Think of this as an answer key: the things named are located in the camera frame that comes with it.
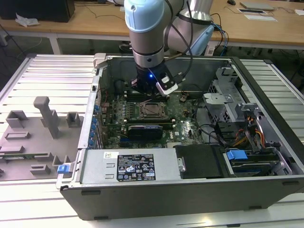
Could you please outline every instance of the paper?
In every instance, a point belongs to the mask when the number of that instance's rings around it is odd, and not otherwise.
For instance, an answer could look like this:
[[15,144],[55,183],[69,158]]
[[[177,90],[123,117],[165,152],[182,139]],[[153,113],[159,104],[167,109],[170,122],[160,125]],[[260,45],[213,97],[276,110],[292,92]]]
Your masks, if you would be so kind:
[[257,15],[244,15],[249,20],[266,20],[266,21],[277,21],[273,17],[264,17],[264,16],[257,16]]
[[32,25],[40,25],[40,24],[38,23],[38,20],[35,19],[35,18],[30,18],[30,19],[28,19],[28,18],[24,18],[24,17],[22,17],[22,16],[19,16],[18,14],[16,14],[16,16],[17,16],[17,19],[15,19],[15,21],[16,21],[18,24],[20,24],[20,25],[22,25],[22,26],[24,26],[24,27],[32,26]]
[[295,12],[297,15],[304,16],[304,10],[296,9]]

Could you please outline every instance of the wooden table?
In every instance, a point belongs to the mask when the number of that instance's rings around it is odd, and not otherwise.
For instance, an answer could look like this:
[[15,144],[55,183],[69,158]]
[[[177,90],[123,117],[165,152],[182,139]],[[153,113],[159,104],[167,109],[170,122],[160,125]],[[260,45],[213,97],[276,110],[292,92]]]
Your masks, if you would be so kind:
[[[265,2],[274,8],[304,9],[303,3],[270,0],[250,1]],[[218,13],[221,16],[222,27],[229,34],[229,46],[304,50],[304,16],[288,13],[284,9],[277,9],[273,11],[273,17],[277,22],[248,20],[244,14],[232,12],[238,12],[237,8],[243,8],[239,2],[240,0],[236,0],[237,4],[231,6],[226,3],[226,0],[214,0],[210,11],[211,14]],[[95,18],[90,10],[101,17]],[[217,15],[214,15],[213,18],[214,22],[219,23]],[[124,21],[124,12],[120,11],[120,7],[114,5],[86,7],[83,3],[77,2],[74,15],[68,23],[40,21],[38,26],[25,28],[14,20],[0,19],[0,24],[14,36],[49,38],[54,54],[61,54],[58,38],[130,40],[129,30]],[[213,33],[206,51],[208,55],[213,54],[220,38],[219,32]]]
[[[286,10],[303,10],[304,3],[250,0],[251,2],[267,3],[276,9],[272,11],[277,22],[249,20],[238,9],[243,9],[236,0],[236,5],[231,6],[225,0],[214,0],[210,13],[218,13],[221,16],[222,27],[229,34],[229,46],[253,47],[253,48],[279,48],[304,50],[304,16],[296,13],[288,13]],[[215,23],[219,24],[217,15],[212,16]],[[213,49],[220,40],[220,32],[214,32],[211,41],[208,43],[206,53],[213,54]]]
[[[62,54],[58,38],[130,40],[129,29],[124,21],[124,12],[120,11],[120,7],[113,4],[87,7],[84,5],[84,3],[75,3],[75,12],[68,23],[39,21],[40,25],[26,28],[15,20],[0,19],[0,24],[10,35],[49,38],[56,55]],[[1,34],[5,35],[5,32],[0,29]],[[0,39],[0,43],[6,45],[3,39],[2,42]]]

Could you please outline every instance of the blue latch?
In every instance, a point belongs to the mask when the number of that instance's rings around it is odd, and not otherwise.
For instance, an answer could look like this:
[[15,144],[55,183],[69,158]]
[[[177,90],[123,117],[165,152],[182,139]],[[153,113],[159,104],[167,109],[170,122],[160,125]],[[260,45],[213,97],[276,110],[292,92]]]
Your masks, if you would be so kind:
[[97,123],[97,119],[93,117],[93,118],[92,118],[92,122],[93,122],[93,123]]
[[96,105],[96,104],[94,105],[94,111],[95,111],[95,112],[98,112],[98,111],[99,111],[99,106]]
[[229,160],[247,160],[248,157],[244,150],[230,150],[226,153]]
[[63,165],[58,166],[57,173],[58,174],[68,174],[69,170],[70,170],[70,165],[63,164]]

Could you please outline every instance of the wire bundle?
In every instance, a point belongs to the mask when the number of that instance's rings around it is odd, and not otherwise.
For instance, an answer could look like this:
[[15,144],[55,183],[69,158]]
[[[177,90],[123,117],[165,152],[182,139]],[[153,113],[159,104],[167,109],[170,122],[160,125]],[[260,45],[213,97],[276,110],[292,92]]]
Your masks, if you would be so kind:
[[224,39],[224,49],[223,49],[222,52],[220,53],[220,56],[223,56],[223,54],[224,54],[224,52],[225,52],[225,50],[226,50],[226,48],[227,48],[227,46],[228,46],[229,35],[228,35],[228,33],[227,33],[226,31],[224,31],[223,28],[222,28],[222,20],[221,20],[221,18],[220,18],[220,15],[219,15],[218,13],[211,14],[211,16],[213,16],[213,15],[218,15],[218,18],[219,18],[219,25],[218,25],[218,24],[215,24],[215,23],[212,23],[212,25],[215,26],[215,27],[220,31],[220,34],[221,34],[221,40],[220,40],[218,46],[214,49],[214,51],[216,51],[216,50],[219,48],[219,46],[220,46],[221,43],[223,42],[223,37],[224,37],[224,38],[225,38],[225,39]]

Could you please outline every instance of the warning label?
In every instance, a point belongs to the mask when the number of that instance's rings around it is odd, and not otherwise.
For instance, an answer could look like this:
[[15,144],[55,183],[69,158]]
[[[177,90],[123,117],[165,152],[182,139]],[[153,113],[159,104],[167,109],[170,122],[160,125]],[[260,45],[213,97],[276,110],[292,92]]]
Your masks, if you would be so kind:
[[120,182],[156,180],[153,154],[119,155],[117,180]]

